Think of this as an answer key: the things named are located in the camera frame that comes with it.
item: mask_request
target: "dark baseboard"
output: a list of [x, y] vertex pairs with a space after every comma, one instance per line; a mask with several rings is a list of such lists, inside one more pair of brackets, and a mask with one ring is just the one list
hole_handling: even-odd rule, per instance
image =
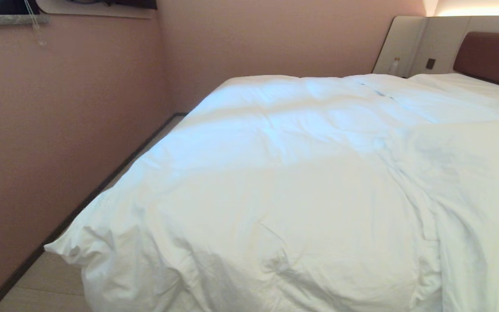
[[168, 126], [169, 123], [172, 122], [172, 119], [175, 117], [183, 117], [186, 116], [188, 113], [175, 113], [173, 114], [167, 121], [160, 126], [147, 140], [143, 142], [143, 144], [135, 150], [124, 162], [118, 166], [118, 168], [111, 173], [105, 181], [103, 181], [99, 186], [93, 190], [89, 196], [85, 198], [82, 203], [76, 207], [76, 209], [61, 223], [44, 241], [43, 243], [40, 244], [36, 248], [36, 250], [33, 251], [33, 253], [30, 254], [28, 258], [22, 264], [13, 272], [13, 274], [3, 283], [3, 285], [0, 287], [0, 302], [3, 300], [3, 298], [6, 296], [6, 294], [13, 288], [13, 286], [18, 282], [20, 278], [28, 271], [28, 269], [38, 260], [38, 258], [43, 254], [44, 252], [44, 245], [51, 243], [52, 241], [55, 241], [63, 233], [69, 225], [71, 225], [72, 221], [77, 217], [77, 215], [89, 204], [91, 203], [92, 200], [94, 200], [99, 193], [101, 193], [105, 187], [113, 181], [128, 164], [130, 164], [137, 156], [144, 150], [144, 148], [149, 144], [163, 129]]

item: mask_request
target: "bed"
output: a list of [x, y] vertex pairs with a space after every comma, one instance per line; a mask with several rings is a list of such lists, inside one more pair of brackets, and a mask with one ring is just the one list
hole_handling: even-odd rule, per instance
[[479, 38], [448, 75], [230, 79], [45, 248], [96, 312], [499, 312]]

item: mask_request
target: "floor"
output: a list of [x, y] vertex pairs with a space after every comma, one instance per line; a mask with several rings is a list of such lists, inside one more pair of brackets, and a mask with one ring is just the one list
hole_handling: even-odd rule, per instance
[[[140, 156], [157, 144], [182, 117], [176, 117], [151, 141]], [[130, 168], [130, 165], [107, 188]], [[84, 300], [79, 268], [67, 265], [61, 257], [44, 253], [0, 302], [0, 312], [91, 312]]]

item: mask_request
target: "pink wall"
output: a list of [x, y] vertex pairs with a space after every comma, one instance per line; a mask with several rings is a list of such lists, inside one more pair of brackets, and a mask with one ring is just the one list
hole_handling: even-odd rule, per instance
[[156, 19], [0, 27], [0, 285], [171, 114]]
[[178, 111], [231, 77], [371, 73], [392, 19], [423, 0], [158, 0]]
[[499, 0], [439, 0], [436, 16], [499, 16]]

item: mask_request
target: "brown headboard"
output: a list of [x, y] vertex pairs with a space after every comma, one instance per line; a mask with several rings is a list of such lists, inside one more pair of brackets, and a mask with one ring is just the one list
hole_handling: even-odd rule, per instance
[[499, 33], [467, 34], [454, 71], [499, 84]]

